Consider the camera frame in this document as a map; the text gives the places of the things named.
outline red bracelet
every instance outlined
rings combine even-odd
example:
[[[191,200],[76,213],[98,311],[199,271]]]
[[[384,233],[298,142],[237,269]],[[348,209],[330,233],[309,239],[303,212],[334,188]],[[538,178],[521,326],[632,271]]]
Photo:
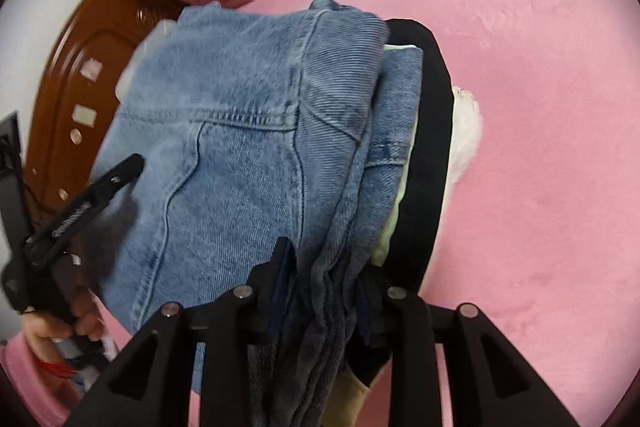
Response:
[[[49,363],[45,362],[44,360],[40,360],[36,356],[34,356],[33,358],[36,360],[36,364],[38,365],[38,367],[41,367],[42,369],[47,371],[47,373],[53,375],[54,377],[65,378],[65,380],[69,380],[70,378],[73,378],[78,374],[75,369],[69,367],[65,362]]]

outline black clamp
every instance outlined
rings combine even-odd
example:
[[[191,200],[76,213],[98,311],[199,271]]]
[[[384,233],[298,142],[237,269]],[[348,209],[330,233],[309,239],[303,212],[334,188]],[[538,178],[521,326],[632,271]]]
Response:
[[[578,427],[556,395],[471,303],[431,306],[367,266],[357,293],[360,351],[392,356],[390,427],[441,427],[442,344],[456,427]]]
[[[247,346],[272,343],[282,327],[295,268],[280,238],[271,261],[210,304],[164,304],[110,363],[65,427],[186,427],[198,343],[204,343],[200,425],[251,427]]]
[[[2,288],[18,313],[47,311],[73,325],[76,318],[70,296],[60,287],[56,272],[68,272],[65,264],[71,264],[67,252],[71,238],[140,175],[144,159],[133,155],[124,160],[36,232],[24,196],[20,152],[17,115],[13,113],[0,122],[0,215],[11,249],[11,259],[2,271]],[[78,371],[93,367],[100,373],[108,363],[102,342],[92,342],[86,336],[65,339],[58,343],[58,349]]]
[[[246,285],[211,304],[161,307],[111,362],[65,427],[186,427],[197,343],[205,344],[200,425],[250,427],[248,352],[282,326],[293,245],[280,238]],[[369,266],[357,290],[360,351],[393,354],[390,427],[442,425],[443,344],[456,427],[577,427],[553,392],[473,304],[427,305]]]

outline pink bedsheet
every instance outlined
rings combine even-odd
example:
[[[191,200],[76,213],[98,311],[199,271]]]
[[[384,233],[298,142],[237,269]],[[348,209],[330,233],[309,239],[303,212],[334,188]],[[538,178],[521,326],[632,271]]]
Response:
[[[640,367],[638,1],[337,1],[427,25],[482,107],[423,294],[476,302],[582,426],[601,425]],[[386,425],[385,385],[362,427]]]

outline pink sleeve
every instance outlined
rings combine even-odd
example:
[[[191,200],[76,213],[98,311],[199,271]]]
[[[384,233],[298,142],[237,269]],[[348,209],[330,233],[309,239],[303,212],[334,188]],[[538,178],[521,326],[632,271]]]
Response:
[[[54,396],[38,375],[33,355],[21,333],[0,348],[0,365],[14,389],[37,423],[42,427],[60,427],[69,415],[62,401],[77,403],[78,394],[70,383],[64,383]]]

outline light blue denim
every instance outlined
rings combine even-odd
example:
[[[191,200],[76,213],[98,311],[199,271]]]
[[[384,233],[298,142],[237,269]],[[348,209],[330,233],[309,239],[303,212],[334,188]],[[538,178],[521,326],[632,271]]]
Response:
[[[296,246],[283,331],[250,350],[254,425],[318,425],[354,328],[354,282],[394,203],[422,52],[383,53],[375,15],[316,0],[259,16],[187,8],[147,51],[96,160],[145,170],[84,234],[86,265],[134,333],[166,301],[215,300]],[[194,388],[200,385],[202,353]]]

